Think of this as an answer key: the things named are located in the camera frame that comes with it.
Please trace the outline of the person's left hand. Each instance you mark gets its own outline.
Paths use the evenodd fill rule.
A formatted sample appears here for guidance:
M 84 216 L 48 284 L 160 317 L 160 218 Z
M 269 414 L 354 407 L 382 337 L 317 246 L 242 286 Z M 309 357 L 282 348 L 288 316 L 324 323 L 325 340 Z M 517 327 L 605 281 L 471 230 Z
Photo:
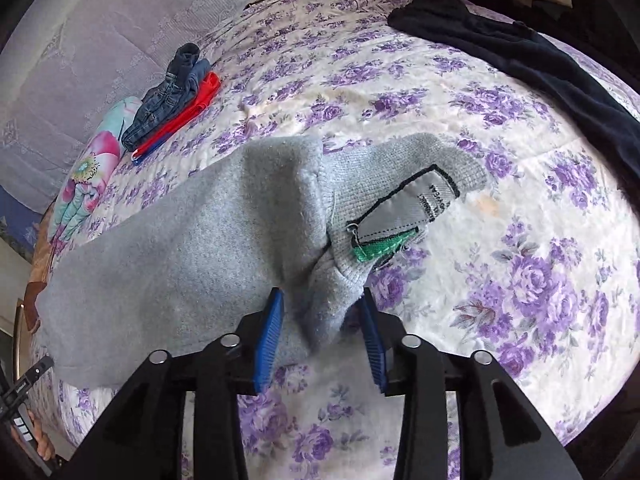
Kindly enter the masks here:
M 52 460 L 52 458 L 55 458 L 55 448 L 52 441 L 50 440 L 49 436 L 43 431 L 42 423 L 40 422 L 40 419 L 36 417 L 34 412 L 31 410 L 27 410 L 27 413 L 28 413 L 29 419 L 32 421 L 32 424 L 34 425 L 34 432 L 32 434 L 34 435 L 35 442 L 37 443 L 38 455 L 43 460 Z M 11 434 L 12 434 L 13 440 L 23 450 L 27 451 L 27 446 L 25 442 L 21 440 L 21 437 L 18 434 L 18 431 L 14 427 L 11 427 Z

